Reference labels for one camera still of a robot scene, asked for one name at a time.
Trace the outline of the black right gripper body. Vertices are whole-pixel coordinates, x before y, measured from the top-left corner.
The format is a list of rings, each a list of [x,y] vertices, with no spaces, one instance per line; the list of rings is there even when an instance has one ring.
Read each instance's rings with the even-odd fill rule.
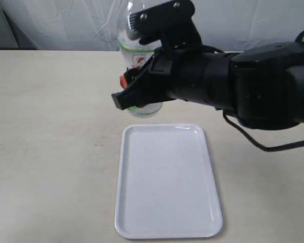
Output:
[[[171,55],[164,50],[155,54],[139,68],[139,74],[126,89],[111,95],[116,108],[127,109],[130,100],[144,100],[149,104],[182,99],[179,90],[179,62],[182,49],[175,49]]]

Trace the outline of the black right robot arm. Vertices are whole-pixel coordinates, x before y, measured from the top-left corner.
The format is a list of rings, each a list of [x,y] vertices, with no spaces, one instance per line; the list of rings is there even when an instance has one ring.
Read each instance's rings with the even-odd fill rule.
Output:
[[[251,129],[304,123],[304,42],[241,53],[210,53],[201,46],[171,55],[160,50],[124,76],[127,87],[112,94],[120,110],[178,99],[222,110]]]

